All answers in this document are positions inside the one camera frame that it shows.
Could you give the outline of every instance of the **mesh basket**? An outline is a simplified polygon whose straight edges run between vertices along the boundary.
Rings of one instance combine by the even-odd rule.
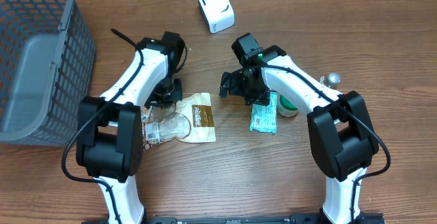
[[[0,141],[64,145],[95,52],[74,0],[0,0]]]

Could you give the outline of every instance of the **green object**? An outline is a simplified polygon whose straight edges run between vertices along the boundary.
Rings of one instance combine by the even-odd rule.
[[[281,95],[279,98],[279,102],[281,103],[282,107],[289,111],[297,111],[298,109],[290,102],[287,98]]]

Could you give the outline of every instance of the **snack package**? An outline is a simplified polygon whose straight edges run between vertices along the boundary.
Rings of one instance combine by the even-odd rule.
[[[176,112],[187,117],[191,125],[190,134],[180,139],[180,141],[191,143],[216,141],[209,93],[193,94],[178,101],[176,103]]]

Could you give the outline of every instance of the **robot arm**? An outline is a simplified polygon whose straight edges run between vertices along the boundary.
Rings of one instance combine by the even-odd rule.
[[[123,95],[114,101],[115,103],[126,104],[131,102],[133,105],[143,106],[156,85],[166,77],[169,71],[168,56],[148,48],[142,49],[141,52],[144,56],[144,65],[132,83],[126,88]],[[100,97],[104,97],[106,101],[114,97],[118,90],[134,74],[139,64],[140,54],[136,51],[132,63],[123,73],[122,77]]]
[[[238,38],[232,44],[243,69],[242,72],[225,72],[221,81],[222,98],[233,94],[243,96],[246,104],[268,105],[270,90],[285,96],[307,116],[311,153],[326,175],[326,199],[321,209],[327,223],[349,223],[352,185],[371,164],[371,157],[378,152],[378,143],[368,131],[350,121],[330,101],[321,97],[312,87],[293,72],[308,80],[337,104],[351,111],[371,129],[371,122],[364,100],[356,92],[341,94],[328,88],[301,70],[286,52],[278,46],[263,49],[251,34]],[[335,124],[349,122],[337,131]],[[358,208],[360,186],[356,189],[354,218]]]
[[[77,139],[77,163],[87,169],[89,176],[111,186],[123,224],[140,224],[145,220],[135,182],[143,155],[141,107],[167,107],[182,99],[181,82],[174,79],[181,68],[177,66],[185,48],[179,34],[165,32],[162,40],[144,38],[137,48],[143,54],[142,66],[136,51],[131,65],[113,87],[99,98],[85,97],[79,105],[78,127],[81,127],[138,71],[123,94]],[[117,126],[116,135],[98,131],[99,126],[108,125]],[[99,185],[109,211],[109,219],[104,223],[116,224],[111,196],[106,186]]]

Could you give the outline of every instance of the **black metal base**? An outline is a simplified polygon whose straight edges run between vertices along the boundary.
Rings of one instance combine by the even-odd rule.
[[[144,106],[147,109],[150,107],[166,108],[175,104],[179,100],[182,100],[182,82],[180,79],[175,79],[174,88],[170,94],[161,96],[155,92],[152,92]]]
[[[147,223],[147,212],[144,209],[143,219],[141,220],[141,224]],[[82,224],[108,224],[108,219],[102,221],[83,221]]]
[[[356,224],[384,224],[382,214],[366,214],[361,212],[355,220]],[[250,218],[206,218],[182,219],[150,218],[146,224],[332,224],[324,215],[322,209],[318,214],[292,214],[280,217],[250,217]]]
[[[258,95],[254,95],[251,93],[250,96],[247,96],[247,93],[244,89],[244,75],[243,73],[231,74],[229,72],[224,72],[221,77],[220,83],[220,97],[226,98],[227,93],[229,95],[242,96],[244,97],[244,101],[246,105],[259,104],[267,106],[270,104],[270,89],[267,87],[261,88],[257,90],[259,92]]]

